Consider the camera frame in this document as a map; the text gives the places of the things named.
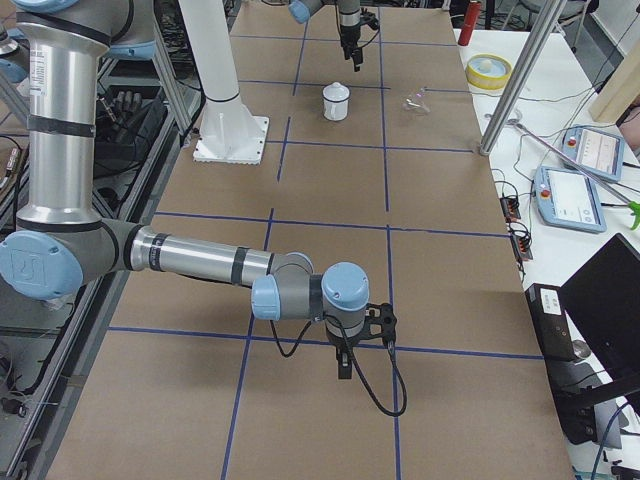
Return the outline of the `clear plastic funnel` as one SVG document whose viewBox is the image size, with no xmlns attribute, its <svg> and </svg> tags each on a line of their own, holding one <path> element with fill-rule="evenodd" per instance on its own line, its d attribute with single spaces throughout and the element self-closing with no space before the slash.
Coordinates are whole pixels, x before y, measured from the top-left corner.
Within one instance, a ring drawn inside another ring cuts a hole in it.
<svg viewBox="0 0 640 480">
<path fill-rule="evenodd" d="M 408 95 L 403 102 L 403 108 L 412 113 L 428 115 L 431 112 L 427 105 L 428 89 L 421 87 L 418 91 Z"/>
</svg>

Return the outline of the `white mug lid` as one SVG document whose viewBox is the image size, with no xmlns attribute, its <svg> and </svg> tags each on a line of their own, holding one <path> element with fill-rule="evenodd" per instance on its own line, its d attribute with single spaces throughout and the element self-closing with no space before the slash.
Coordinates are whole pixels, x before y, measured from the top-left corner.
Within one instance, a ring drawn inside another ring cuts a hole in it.
<svg viewBox="0 0 640 480">
<path fill-rule="evenodd" d="M 326 101 L 339 103 L 349 99 L 350 90 L 339 82 L 333 82 L 324 87 L 322 95 Z"/>
</svg>

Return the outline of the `white enamel mug blue rim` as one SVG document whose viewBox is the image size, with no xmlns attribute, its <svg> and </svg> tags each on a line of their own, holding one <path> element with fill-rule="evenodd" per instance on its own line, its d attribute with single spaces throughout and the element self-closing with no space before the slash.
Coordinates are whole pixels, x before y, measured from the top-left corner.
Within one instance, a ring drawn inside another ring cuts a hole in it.
<svg viewBox="0 0 640 480">
<path fill-rule="evenodd" d="M 323 116 L 329 121 L 339 122 L 348 115 L 349 98 L 334 100 L 323 98 Z"/>
</svg>

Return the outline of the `red cylinder bottle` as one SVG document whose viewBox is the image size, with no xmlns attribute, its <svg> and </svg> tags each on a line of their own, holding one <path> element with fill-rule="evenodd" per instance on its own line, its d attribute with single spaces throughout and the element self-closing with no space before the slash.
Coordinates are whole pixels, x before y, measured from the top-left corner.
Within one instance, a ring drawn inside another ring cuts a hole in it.
<svg viewBox="0 0 640 480">
<path fill-rule="evenodd" d="M 467 46 L 475 29 L 476 22 L 482 9 L 481 0 L 470 0 L 464 15 L 463 25 L 458 37 L 459 46 Z"/>
</svg>

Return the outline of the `yellow tape roll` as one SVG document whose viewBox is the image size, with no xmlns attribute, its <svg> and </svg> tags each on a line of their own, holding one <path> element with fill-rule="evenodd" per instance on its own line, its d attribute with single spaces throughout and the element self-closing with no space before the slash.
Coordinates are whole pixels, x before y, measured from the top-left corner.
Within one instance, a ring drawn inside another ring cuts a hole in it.
<svg viewBox="0 0 640 480">
<path fill-rule="evenodd" d="M 465 74 L 471 86 L 493 91 L 506 86 L 512 70 L 512 65 L 498 55 L 478 54 L 468 60 Z"/>
</svg>

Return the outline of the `black box white label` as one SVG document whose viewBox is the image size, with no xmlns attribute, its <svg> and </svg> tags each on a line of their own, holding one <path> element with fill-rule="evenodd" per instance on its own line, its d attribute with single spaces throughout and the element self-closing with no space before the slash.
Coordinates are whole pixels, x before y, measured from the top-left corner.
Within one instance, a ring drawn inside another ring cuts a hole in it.
<svg viewBox="0 0 640 480">
<path fill-rule="evenodd" d="M 589 351 L 581 356 L 576 354 L 576 346 L 585 343 L 571 337 L 559 288 L 533 284 L 525 296 L 555 408 L 568 441 L 573 445 L 593 442 L 621 448 L 620 421 L 610 419 L 617 408 L 614 391 L 585 362 Z"/>
</svg>

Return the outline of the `lower orange connector block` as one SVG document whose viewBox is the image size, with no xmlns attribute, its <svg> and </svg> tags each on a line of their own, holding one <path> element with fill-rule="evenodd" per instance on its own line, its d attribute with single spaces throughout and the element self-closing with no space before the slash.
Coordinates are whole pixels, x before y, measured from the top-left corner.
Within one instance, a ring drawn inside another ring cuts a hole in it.
<svg viewBox="0 0 640 480">
<path fill-rule="evenodd" d="M 533 254 L 530 248 L 531 238 L 529 236 L 523 235 L 521 232 L 515 232 L 510 235 L 510 241 L 515 259 L 518 262 L 525 262 L 533 259 Z"/>
</svg>

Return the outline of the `orange connector block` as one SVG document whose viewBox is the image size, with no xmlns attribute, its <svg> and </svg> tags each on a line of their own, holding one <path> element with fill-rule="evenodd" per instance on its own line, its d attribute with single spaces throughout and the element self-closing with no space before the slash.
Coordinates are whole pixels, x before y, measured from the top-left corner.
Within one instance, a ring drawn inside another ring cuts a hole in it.
<svg viewBox="0 0 640 480">
<path fill-rule="evenodd" d="M 515 259 L 518 262 L 525 262 L 533 259 L 533 254 L 530 248 L 531 238 L 529 236 L 523 235 L 521 232 L 515 232 L 510 235 L 510 241 Z"/>
<path fill-rule="evenodd" d="M 502 196 L 500 198 L 501 209 L 506 222 L 513 222 L 521 219 L 519 210 L 519 198 L 515 196 Z"/>
</svg>

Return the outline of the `upper orange connector block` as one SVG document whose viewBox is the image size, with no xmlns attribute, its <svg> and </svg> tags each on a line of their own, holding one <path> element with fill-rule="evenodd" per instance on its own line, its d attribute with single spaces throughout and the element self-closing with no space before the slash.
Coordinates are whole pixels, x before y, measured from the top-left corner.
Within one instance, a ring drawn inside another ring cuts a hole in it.
<svg viewBox="0 0 640 480">
<path fill-rule="evenodd" d="M 502 196 L 500 198 L 501 209 L 506 222 L 513 222 L 521 219 L 519 210 L 519 198 L 515 196 Z"/>
</svg>

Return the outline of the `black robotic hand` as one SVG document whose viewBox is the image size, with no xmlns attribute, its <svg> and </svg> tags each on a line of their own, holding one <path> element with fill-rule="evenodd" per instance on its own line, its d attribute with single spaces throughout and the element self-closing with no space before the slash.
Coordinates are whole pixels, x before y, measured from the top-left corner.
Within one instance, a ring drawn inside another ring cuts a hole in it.
<svg viewBox="0 0 640 480">
<path fill-rule="evenodd" d="M 108 104 L 102 97 L 103 110 L 98 113 L 96 120 L 102 127 L 110 127 L 115 132 L 129 130 L 136 122 L 145 116 L 143 97 L 140 92 L 120 90 Z"/>
</svg>

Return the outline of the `near teach pendant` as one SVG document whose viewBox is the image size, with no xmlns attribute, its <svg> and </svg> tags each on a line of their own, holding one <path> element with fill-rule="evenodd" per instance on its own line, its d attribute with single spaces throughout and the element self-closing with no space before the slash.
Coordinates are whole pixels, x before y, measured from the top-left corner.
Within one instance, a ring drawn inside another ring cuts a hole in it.
<svg viewBox="0 0 640 480">
<path fill-rule="evenodd" d="M 540 166 L 534 175 L 534 190 L 545 224 L 588 233 L 607 230 L 595 182 L 583 174 Z"/>
</svg>

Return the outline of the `teach pendant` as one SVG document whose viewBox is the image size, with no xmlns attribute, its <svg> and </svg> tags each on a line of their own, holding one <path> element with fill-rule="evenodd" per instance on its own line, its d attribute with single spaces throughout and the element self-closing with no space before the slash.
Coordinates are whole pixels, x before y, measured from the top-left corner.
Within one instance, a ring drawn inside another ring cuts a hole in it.
<svg viewBox="0 0 640 480">
<path fill-rule="evenodd" d="M 622 175 L 625 145 L 620 136 L 579 125 L 566 131 L 561 151 L 599 177 L 618 182 Z"/>
<path fill-rule="evenodd" d="M 534 175 L 534 190 L 545 224 L 588 233 L 607 230 L 595 182 L 583 174 L 540 166 Z"/>
</svg>

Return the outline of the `black laptop monitor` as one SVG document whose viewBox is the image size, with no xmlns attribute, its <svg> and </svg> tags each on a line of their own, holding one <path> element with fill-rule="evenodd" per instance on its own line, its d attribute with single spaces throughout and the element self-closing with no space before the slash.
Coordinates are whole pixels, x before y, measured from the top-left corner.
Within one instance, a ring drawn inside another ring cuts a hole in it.
<svg viewBox="0 0 640 480">
<path fill-rule="evenodd" d="M 611 237 L 560 288 L 580 334 L 612 378 L 639 372 L 639 252 Z"/>
</svg>

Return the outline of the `far teach pendant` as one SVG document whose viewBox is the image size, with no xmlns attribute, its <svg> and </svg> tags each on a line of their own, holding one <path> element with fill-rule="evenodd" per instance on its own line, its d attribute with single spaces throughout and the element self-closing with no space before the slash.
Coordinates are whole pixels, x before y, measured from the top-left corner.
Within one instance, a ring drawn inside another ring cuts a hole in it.
<svg viewBox="0 0 640 480">
<path fill-rule="evenodd" d="M 620 136 L 579 125 L 566 131 L 561 151 L 599 177 L 618 182 L 622 175 L 625 145 Z"/>
</svg>

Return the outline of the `wooden board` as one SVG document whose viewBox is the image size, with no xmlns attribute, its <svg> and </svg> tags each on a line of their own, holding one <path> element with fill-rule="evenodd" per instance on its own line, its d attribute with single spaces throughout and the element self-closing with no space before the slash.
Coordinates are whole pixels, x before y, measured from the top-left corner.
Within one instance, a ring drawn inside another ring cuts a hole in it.
<svg viewBox="0 0 640 480">
<path fill-rule="evenodd" d="M 614 123 L 639 95 L 639 42 L 633 46 L 589 107 L 592 119 Z"/>
</svg>

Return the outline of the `metal grabber stick green tip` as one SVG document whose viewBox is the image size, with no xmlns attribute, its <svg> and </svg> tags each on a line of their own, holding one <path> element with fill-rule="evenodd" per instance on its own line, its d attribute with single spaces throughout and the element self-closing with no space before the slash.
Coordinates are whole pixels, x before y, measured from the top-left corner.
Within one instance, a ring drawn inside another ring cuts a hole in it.
<svg viewBox="0 0 640 480">
<path fill-rule="evenodd" d="M 614 188 L 621 179 L 624 140 L 591 126 L 578 125 L 566 130 L 563 142 L 556 147 L 526 128 L 519 116 L 506 122 L 521 139 L 531 139 L 549 150 L 562 162 L 561 166 L 539 164 L 529 182 L 530 204 L 545 225 L 599 234 L 607 230 L 604 204 L 598 191 L 603 190 L 620 201 L 633 223 L 639 228 L 639 203 Z"/>
</svg>

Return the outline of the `white pedestal column base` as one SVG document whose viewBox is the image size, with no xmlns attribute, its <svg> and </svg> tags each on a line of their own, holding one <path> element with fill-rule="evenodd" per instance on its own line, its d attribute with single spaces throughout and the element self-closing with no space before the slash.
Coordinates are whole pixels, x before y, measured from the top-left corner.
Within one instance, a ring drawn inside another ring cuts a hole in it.
<svg viewBox="0 0 640 480">
<path fill-rule="evenodd" d="M 269 119 L 252 115 L 241 98 L 223 3 L 187 0 L 179 5 L 205 97 L 194 159 L 256 165 Z"/>
</svg>

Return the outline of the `aluminium frame post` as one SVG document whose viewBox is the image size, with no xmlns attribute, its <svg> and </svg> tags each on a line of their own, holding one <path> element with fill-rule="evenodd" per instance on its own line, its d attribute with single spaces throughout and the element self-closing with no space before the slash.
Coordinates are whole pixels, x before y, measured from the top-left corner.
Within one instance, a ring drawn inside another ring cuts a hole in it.
<svg viewBox="0 0 640 480">
<path fill-rule="evenodd" d="M 479 144 L 481 155 L 488 156 L 493 150 L 566 3 L 566 0 L 547 1 L 539 13 L 482 136 Z"/>
</svg>

